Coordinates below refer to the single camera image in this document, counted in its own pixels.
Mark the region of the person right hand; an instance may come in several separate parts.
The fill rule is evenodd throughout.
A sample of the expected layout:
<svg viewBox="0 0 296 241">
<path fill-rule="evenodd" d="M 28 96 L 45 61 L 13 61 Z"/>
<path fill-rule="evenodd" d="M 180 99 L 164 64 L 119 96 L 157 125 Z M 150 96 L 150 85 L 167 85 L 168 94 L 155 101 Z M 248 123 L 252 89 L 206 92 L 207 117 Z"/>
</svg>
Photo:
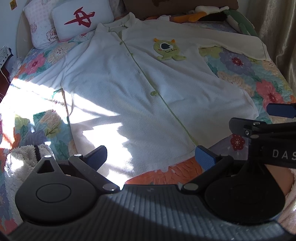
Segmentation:
<svg viewBox="0 0 296 241">
<path fill-rule="evenodd" d="M 284 195 L 289 194 L 295 181 L 291 170 L 289 168 L 272 165 L 266 165 L 266 167 L 278 183 Z"/>
</svg>

